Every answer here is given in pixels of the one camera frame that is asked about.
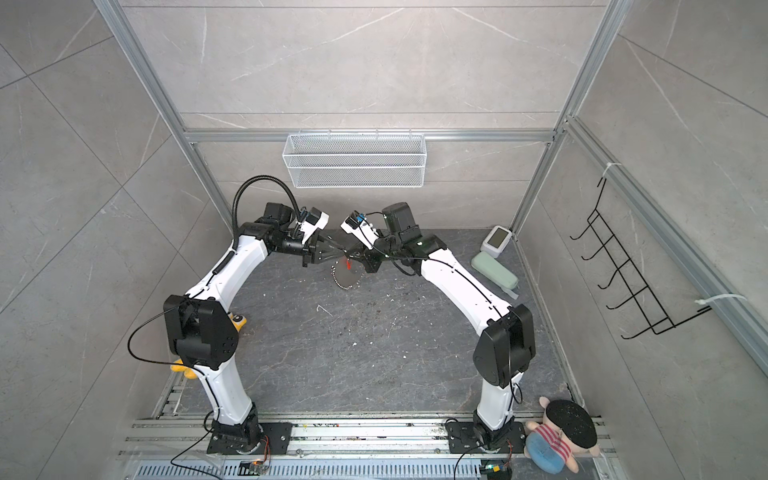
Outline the grey key organizer red handle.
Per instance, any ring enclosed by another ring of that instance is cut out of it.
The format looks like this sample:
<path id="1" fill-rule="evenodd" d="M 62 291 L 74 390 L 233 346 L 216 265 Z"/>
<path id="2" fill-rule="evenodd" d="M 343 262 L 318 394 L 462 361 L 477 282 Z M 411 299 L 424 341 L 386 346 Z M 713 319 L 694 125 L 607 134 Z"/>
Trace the grey key organizer red handle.
<path id="1" fill-rule="evenodd" d="M 365 273 L 363 266 L 346 257 L 336 260 L 331 269 L 334 283 L 342 290 L 351 290 L 357 287 Z"/>

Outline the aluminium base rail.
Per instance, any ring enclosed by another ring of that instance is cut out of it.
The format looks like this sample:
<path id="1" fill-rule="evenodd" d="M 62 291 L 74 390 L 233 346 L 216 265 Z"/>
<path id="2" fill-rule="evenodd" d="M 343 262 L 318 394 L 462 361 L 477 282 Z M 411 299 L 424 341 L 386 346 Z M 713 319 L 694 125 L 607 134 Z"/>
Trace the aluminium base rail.
<path id="1" fill-rule="evenodd" d="M 116 447 L 118 479 L 546 479 L 517 436 L 483 450 L 458 412 L 266 414 L 268 447 L 210 453 L 200 416 L 137 420 Z"/>

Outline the small allen key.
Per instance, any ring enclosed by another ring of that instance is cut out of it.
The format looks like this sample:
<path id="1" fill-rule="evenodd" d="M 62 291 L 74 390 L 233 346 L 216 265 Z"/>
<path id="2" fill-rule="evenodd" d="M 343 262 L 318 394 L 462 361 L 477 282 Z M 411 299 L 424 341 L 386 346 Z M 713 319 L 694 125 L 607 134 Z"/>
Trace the small allen key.
<path id="1" fill-rule="evenodd" d="M 317 311 L 317 312 L 324 312 L 324 313 L 326 313 L 327 315 L 329 315 L 329 316 L 333 317 L 333 314 L 332 314 L 332 313 L 330 313 L 330 312 L 329 312 L 329 311 L 328 311 L 328 310 L 327 310 L 325 307 L 323 307 L 322 305 L 319 305 L 319 304 L 318 304 L 318 305 L 317 305 L 317 307 L 316 307 L 316 311 Z"/>

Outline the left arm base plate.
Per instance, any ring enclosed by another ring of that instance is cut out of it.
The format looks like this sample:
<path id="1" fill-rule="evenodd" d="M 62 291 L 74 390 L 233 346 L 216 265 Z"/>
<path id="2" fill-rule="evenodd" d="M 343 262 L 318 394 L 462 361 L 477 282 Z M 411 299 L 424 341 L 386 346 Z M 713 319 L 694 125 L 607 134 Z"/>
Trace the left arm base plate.
<path id="1" fill-rule="evenodd" d="M 272 455 L 288 451 L 293 424 L 288 422 L 221 425 L 215 423 L 207 454 L 263 455 L 266 447 Z"/>

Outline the yellow plush toy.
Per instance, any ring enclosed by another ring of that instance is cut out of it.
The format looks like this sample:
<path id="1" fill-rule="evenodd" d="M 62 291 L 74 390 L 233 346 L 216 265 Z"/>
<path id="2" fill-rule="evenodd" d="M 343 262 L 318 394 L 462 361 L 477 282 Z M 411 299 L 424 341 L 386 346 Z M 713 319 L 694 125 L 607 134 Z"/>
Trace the yellow plush toy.
<path id="1" fill-rule="evenodd" d="M 247 323 L 247 319 L 242 315 L 235 315 L 230 313 L 229 318 L 237 331 L 240 331 L 242 327 Z M 197 374 L 189 367 L 182 364 L 181 359 L 177 359 L 170 366 L 173 372 L 181 372 L 185 378 L 194 380 L 197 378 Z"/>

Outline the green eyeglass case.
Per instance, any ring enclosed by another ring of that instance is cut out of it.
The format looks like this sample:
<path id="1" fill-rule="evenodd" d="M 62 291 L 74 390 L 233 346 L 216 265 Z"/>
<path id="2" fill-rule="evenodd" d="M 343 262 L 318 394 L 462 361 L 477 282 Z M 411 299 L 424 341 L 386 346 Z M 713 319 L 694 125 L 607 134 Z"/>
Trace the green eyeglass case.
<path id="1" fill-rule="evenodd" d="M 519 284 L 518 277 L 489 253 L 479 252 L 472 258 L 471 266 L 498 286 L 511 299 L 517 300 L 519 298 L 519 295 L 515 292 Z"/>

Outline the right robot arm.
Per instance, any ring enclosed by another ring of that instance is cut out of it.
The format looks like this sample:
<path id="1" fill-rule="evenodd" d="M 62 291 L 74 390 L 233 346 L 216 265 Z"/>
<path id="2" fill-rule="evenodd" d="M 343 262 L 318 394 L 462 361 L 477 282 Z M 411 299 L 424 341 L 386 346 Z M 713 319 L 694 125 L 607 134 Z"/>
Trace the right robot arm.
<path id="1" fill-rule="evenodd" d="M 480 401 L 473 413 L 478 446 L 497 450 L 522 425 L 515 420 L 519 382 L 536 355 L 533 315 L 524 305 L 513 306 L 477 280 L 456 259 L 447 244 L 424 234 L 409 205 L 399 202 L 382 210 L 383 230 L 352 212 L 342 230 L 359 244 L 346 257 L 375 273 L 385 261 L 400 263 L 437 287 L 467 318 L 478 336 L 473 363 L 483 379 Z"/>

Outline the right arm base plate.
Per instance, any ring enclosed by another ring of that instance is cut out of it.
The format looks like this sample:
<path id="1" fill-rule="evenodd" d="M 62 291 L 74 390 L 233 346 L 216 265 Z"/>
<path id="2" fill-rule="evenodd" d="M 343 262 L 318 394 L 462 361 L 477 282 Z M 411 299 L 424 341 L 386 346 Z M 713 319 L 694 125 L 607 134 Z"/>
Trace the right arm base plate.
<path id="1" fill-rule="evenodd" d="M 450 418 L 445 422 L 444 428 L 449 451 L 453 454 L 523 453 L 526 435 L 520 422 L 510 421 L 501 429 L 490 431 L 482 422 L 462 422 Z"/>

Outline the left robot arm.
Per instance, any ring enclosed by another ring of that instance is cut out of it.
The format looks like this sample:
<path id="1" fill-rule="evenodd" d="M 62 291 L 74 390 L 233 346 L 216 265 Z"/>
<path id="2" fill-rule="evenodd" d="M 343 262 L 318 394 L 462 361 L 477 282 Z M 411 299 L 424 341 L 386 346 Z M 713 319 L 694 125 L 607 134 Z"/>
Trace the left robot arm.
<path id="1" fill-rule="evenodd" d="M 219 263 L 183 295 L 163 304 L 167 337 L 177 360 L 174 372 L 197 379 L 212 405 L 212 436 L 225 450 L 251 453 L 266 437 L 257 407 L 246 393 L 235 354 L 246 319 L 231 304 L 251 273 L 273 253 L 296 255 L 318 263 L 318 241 L 329 215 L 316 209 L 299 212 L 279 203 L 266 204 L 254 222 L 234 229 L 234 240 Z"/>

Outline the white digital timer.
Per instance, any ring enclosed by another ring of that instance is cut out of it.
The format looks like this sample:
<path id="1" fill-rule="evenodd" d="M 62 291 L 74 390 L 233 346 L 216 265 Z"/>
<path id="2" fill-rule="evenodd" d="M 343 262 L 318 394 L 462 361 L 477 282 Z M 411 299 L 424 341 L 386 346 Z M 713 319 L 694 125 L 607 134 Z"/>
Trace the white digital timer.
<path id="1" fill-rule="evenodd" d="M 513 234 L 510 230 L 500 225 L 496 225 L 482 241 L 480 250 L 493 258 L 498 258 L 512 238 Z"/>

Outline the boy plush doll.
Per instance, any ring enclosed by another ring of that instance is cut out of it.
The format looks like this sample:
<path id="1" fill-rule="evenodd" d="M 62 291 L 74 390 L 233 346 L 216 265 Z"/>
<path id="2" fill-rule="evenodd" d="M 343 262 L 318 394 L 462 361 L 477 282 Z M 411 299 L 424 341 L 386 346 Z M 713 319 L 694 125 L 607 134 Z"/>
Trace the boy plush doll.
<path id="1" fill-rule="evenodd" d="M 546 473 L 559 474 L 564 468 L 578 473 L 579 455 L 600 455 L 596 427 L 583 407 L 571 400 L 545 396 L 538 402 L 543 408 L 542 420 L 528 421 L 524 427 L 526 458 Z"/>

